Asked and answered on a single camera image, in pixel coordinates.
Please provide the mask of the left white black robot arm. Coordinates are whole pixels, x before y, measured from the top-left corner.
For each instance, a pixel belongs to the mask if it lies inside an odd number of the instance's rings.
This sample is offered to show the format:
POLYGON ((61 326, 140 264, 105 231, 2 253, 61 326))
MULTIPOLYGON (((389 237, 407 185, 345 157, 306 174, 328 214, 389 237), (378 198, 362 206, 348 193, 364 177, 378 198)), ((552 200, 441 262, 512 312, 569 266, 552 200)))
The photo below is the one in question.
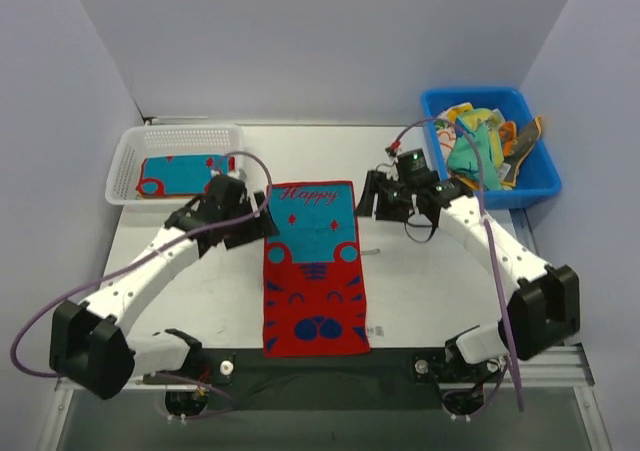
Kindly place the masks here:
POLYGON ((55 308, 50 368, 104 400, 145 375, 196 384, 210 367, 198 339, 175 328, 141 339, 130 338, 130 331, 152 301, 210 249, 230 250, 277 235, 271 192, 249 193, 240 179, 214 176, 205 193, 172 212, 145 252, 104 288, 55 308))

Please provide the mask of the red blue tiger towel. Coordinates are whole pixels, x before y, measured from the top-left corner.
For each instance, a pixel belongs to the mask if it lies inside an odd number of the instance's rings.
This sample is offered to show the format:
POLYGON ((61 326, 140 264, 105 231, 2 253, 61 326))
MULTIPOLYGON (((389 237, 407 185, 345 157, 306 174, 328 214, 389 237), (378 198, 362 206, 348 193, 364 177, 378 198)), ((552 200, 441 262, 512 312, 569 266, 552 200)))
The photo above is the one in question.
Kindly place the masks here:
POLYGON ((352 183, 277 184, 269 210, 279 233, 264 245, 265 356, 369 352, 352 183))

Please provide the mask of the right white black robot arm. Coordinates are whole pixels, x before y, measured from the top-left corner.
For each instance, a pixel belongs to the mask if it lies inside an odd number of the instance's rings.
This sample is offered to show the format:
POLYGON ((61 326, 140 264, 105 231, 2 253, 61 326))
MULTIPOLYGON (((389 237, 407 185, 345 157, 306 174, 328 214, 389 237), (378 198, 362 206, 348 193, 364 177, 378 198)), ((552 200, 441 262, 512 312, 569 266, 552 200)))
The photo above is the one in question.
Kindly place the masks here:
POLYGON ((397 175, 370 170, 359 217, 406 223, 415 214, 458 241, 494 278, 500 318, 445 343, 446 361, 470 367, 502 356, 528 361, 581 329, 580 282, 568 265, 554 267, 490 216, 478 193, 458 178, 440 179, 422 150, 402 153, 397 175))

